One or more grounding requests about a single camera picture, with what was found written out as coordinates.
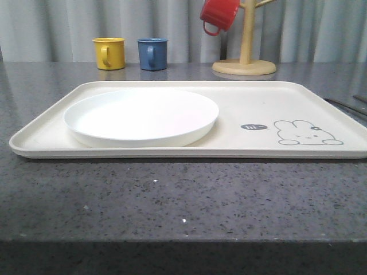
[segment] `gray curtain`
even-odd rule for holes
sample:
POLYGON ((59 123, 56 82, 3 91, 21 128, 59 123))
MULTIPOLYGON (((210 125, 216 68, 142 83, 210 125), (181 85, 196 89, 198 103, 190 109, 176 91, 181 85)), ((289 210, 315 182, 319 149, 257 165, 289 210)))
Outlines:
MULTIPOLYGON (((169 39, 169 62, 238 58, 243 10, 226 33, 202 30, 203 0, 1 0, 4 61, 94 61, 94 37, 169 39)), ((253 58, 278 62, 365 62, 366 0, 277 0, 256 10, 253 58)))

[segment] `blue mug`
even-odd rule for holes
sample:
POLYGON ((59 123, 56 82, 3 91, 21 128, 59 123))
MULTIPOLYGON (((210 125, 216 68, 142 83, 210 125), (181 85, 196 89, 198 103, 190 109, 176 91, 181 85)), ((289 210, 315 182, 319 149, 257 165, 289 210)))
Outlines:
POLYGON ((166 69, 167 42, 165 38, 138 39, 140 68, 143 70, 166 69))

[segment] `cartoon rabbit print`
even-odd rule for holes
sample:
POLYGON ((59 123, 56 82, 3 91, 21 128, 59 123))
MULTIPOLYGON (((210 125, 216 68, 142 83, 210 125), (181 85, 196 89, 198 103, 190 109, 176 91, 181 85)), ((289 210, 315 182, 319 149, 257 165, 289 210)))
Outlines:
POLYGON ((305 120, 278 120, 274 126, 278 129, 281 138, 278 142, 282 145, 343 145, 332 134, 305 120))

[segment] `white plate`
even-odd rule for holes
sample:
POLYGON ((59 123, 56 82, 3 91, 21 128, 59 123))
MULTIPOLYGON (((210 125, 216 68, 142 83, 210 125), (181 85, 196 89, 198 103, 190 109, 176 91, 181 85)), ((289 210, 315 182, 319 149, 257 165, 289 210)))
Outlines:
POLYGON ((79 101, 64 121, 90 147, 181 147, 206 135, 218 114, 217 104, 197 93, 135 88, 79 101))

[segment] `white tray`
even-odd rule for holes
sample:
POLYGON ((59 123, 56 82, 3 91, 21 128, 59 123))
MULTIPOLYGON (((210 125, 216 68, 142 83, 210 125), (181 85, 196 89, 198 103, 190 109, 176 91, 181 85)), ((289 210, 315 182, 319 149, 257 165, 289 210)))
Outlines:
POLYGON ((27 158, 365 158, 367 129, 305 87, 281 81, 99 81, 80 85, 17 132, 12 150, 27 158), (63 121, 86 97, 136 87, 172 87, 219 106, 212 130, 186 147, 90 148, 63 121))

